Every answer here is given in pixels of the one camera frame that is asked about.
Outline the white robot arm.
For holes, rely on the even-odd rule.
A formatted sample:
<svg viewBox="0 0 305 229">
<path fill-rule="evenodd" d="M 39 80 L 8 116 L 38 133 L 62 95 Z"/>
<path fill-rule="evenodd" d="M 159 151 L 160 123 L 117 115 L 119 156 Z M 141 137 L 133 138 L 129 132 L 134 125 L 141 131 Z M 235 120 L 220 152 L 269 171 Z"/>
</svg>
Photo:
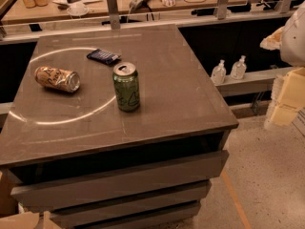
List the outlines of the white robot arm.
<svg viewBox="0 0 305 229">
<path fill-rule="evenodd" d="M 286 24 L 265 37 L 260 47 L 279 50 L 282 61 L 293 67 L 305 66 L 305 2 L 303 2 Z"/>
</svg>

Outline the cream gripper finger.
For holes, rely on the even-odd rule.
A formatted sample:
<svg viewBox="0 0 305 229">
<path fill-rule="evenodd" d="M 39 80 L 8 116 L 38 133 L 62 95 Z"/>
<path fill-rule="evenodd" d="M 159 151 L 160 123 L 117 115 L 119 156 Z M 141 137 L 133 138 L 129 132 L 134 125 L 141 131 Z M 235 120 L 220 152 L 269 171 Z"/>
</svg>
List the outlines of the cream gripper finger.
<svg viewBox="0 0 305 229">
<path fill-rule="evenodd" d="M 282 33 L 283 33 L 283 28 L 280 27 L 279 29 L 274 31 L 272 34 L 265 37 L 261 41 L 260 47 L 262 49 L 269 50 L 269 51 L 278 50 L 280 48 Z"/>
</svg>

